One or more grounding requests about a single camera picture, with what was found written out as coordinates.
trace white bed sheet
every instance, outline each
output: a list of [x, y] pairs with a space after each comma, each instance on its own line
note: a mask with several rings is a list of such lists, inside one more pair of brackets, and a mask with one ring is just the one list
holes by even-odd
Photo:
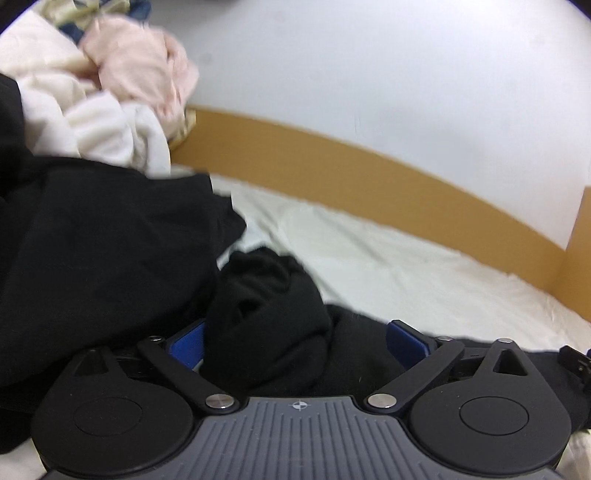
[[[384, 322], [482, 340], [513, 338], [524, 349], [591, 348], [591, 324], [529, 284], [394, 228], [212, 176], [247, 222], [234, 248], [268, 245], [295, 255], [325, 301]], [[591, 434], [572, 436], [558, 466], [591, 479]], [[43, 467], [29, 441], [0, 456], [0, 480], [34, 480]]]

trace white towel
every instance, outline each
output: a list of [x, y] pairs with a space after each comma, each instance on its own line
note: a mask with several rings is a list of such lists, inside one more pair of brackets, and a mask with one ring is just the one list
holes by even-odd
[[98, 160], [154, 177], [170, 174], [166, 137], [148, 106], [119, 103], [66, 72], [38, 72], [17, 82], [25, 143], [33, 153]]

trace silver rivet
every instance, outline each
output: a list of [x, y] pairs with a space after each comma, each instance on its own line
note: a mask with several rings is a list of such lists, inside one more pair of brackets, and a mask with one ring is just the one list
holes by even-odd
[[234, 398], [225, 393], [216, 393], [209, 395], [208, 398], [205, 399], [205, 403], [210, 408], [223, 410], [224, 408], [230, 408], [234, 405]]
[[396, 397], [387, 393], [375, 393], [368, 398], [368, 403], [375, 408], [390, 408], [396, 405]]

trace black buckle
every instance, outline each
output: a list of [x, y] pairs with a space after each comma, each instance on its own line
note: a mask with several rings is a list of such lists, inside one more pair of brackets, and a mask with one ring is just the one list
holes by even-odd
[[565, 345], [558, 351], [557, 361], [566, 370], [580, 378], [585, 390], [591, 390], [591, 358]]

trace pink fabric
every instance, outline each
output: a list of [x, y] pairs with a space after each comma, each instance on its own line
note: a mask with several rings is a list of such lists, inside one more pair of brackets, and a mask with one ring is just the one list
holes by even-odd
[[167, 138], [182, 128], [199, 74], [175, 38], [127, 17], [104, 15], [92, 22], [79, 47], [98, 66], [103, 89], [120, 101], [152, 107]]

